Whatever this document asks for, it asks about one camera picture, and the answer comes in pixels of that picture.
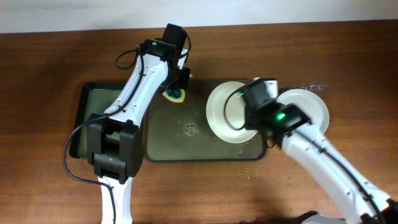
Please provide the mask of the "green and yellow sponge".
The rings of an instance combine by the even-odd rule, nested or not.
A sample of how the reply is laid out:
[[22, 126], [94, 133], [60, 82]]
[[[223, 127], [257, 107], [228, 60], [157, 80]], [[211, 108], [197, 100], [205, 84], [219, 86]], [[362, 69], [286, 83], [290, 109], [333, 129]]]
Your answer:
[[173, 103], [182, 103], [185, 99], [185, 90], [165, 90], [162, 95]]

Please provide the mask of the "cream plate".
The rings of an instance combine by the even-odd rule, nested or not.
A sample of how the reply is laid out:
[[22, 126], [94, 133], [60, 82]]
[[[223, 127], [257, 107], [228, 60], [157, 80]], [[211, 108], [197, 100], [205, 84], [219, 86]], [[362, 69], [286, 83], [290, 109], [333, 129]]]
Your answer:
[[256, 134], [256, 130], [245, 128], [237, 131], [245, 124], [244, 102], [241, 92], [234, 93], [227, 100], [232, 92], [244, 86], [244, 83], [237, 81], [224, 82], [218, 85], [209, 95], [206, 103], [206, 118], [211, 130], [221, 140], [228, 143], [242, 143], [250, 140]]

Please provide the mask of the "pale green plate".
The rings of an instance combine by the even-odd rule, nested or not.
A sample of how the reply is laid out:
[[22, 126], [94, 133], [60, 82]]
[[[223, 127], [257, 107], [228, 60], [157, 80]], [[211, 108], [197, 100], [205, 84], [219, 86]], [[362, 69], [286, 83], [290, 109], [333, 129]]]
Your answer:
[[293, 103], [307, 114], [312, 123], [319, 127], [324, 134], [330, 122], [329, 110], [324, 101], [316, 94], [308, 90], [288, 90], [278, 96], [277, 102], [284, 105]]

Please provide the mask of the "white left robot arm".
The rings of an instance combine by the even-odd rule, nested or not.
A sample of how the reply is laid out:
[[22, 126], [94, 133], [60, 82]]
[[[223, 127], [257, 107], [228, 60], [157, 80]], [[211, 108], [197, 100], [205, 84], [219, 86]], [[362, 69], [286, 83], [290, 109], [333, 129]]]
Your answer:
[[190, 76], [184, 66], [189, 37], [147, 39], [133, 50], [133, 72], [102, 115], [91, 114], [86, 125], [86, 157], [102, 191], [102, 223], [132, 223], [132, 180], [144, 156], [140, 126], [160, 86], [181, 90]]

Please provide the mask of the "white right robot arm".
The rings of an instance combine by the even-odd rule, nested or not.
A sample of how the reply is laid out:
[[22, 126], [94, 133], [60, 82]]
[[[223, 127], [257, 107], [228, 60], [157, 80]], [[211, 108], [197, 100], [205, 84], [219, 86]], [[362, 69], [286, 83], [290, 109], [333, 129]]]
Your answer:
[[365, 178], [298, 106], [270, 103], [244, 109], [247, 127], [272, 140], [329, 195], [346, 223], [397, 223], [397, 201]]

